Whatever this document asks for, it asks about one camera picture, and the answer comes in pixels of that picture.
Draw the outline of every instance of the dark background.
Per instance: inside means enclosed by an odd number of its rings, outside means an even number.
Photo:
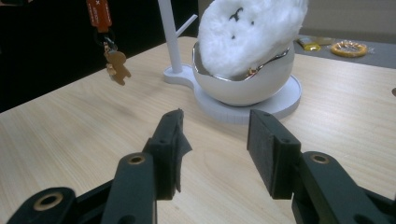
[[[107,0],[111,29],[127,57],[165,42],[157,0]],[[176,27],[197,0],[172,0]],[[0,7],[0,112],[104,69],[85,0],[35,0]],[[198,20],[184,33],[197,36]]]

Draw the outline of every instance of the white stand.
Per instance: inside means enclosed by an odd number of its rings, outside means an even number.
[[[270,99],[251,106],[230,106],[208,96],[195,80],[192,68],[181,64],[177,37],[197,18],[193,15],[178,31],[170,0],[158,0],[163,20],[166,43],[172,66],[164,70],[165,82],[190,87],[194,91],[198,105],[214,119],[219,121],[248,124],[251,109],[259,109],[283,119],[291,114],[299,105],[302,94],[300,82],[291,76],[286,84]]]

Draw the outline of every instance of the wooden table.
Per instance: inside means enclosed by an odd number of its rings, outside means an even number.
[[[179,39],[183,63],[195,41]],[[248,155],[248,126],[210,118],[192,90],[164,83],[169,65],[161,45],[128,59],[133,76],[123,87],[103,70],[0,114],[0,223],[42,189],[80,195],[107,182],[178,108],[193,151],[181,193],[158,203],[159,223],[294,223],[290,201],[271,199]],[[296,55],[292,73],[303,95],[281,122],[302,151],[332,155],[360,186],[393,199],[396,70]]]

